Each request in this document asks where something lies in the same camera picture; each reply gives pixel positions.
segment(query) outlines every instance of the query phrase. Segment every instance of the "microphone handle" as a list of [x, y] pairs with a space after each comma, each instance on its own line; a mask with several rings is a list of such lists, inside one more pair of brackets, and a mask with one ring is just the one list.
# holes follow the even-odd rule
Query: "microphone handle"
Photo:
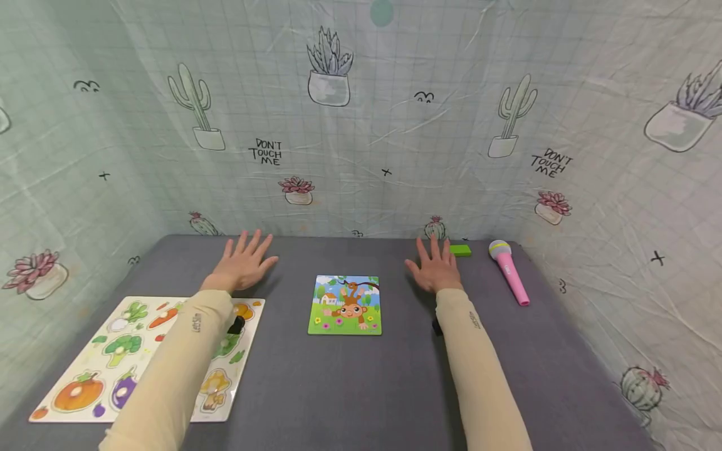
[[516, 267], [514, 266], [514, 260], [511, 259], [511, 254], [497, 255], [497, 263], [499, 263], [499, 267], [504, 273], [504, 277], [506, 277], [506, 281], [509, 283], [511, 291], [514, 293], [514, 297], [516, 297], [516, 302], [518, 302], [521, 306], [529, 305], [529, 296], [526, 294], [524, 285], [521, 283], [519, 273], [516, 272]]

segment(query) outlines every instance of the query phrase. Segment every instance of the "house illustration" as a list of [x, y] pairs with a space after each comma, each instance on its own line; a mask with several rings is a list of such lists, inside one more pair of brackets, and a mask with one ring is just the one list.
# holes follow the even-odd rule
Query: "house illustration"
[[336, 298], [335, 294], [326, 293], [321, 297], [321, 304], [336, 305], [338, 304], [338, 299]]

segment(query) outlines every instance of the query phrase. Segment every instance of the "fabric backdrop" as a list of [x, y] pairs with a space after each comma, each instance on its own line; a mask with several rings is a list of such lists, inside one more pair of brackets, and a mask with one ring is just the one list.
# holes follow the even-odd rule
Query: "fabric backdrop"
[[520, 242], [660, 449], [722, 449], [718, 0], [0, 8], [0, 420], [164, 234], [433, 232]]

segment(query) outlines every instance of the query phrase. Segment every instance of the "pink toy microphone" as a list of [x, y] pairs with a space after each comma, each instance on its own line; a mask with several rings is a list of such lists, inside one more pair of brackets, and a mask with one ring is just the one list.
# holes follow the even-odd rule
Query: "pink toy microphone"
[[501, 272], [504, 273], [504, 277], [506, 277], [506, 281], [509, 283], [511, 291], [516, 297], [516, 302], [522, 307], [529, 305], [529, 296], [526, 295], [526, 290], [521, 283], [519, 273], [516, 272], [516, 268], [514, 267], [514, 260], [511, 259], [511, 247], [509, 243], [504, 240], [492, 241], [491, 244], [489, 244], [489, 255], [499, 263], [499, 268], [501, 268]]

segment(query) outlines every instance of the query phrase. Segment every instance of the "microphone head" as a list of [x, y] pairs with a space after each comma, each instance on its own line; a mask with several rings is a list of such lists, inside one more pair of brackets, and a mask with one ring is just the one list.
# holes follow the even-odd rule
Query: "microphone head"
[[511, 246], [509, 246], [509, 243], [504, 240], [494, 240], [489, 243], [489, 255], [496, 260], [499, 254], [511, 254]]

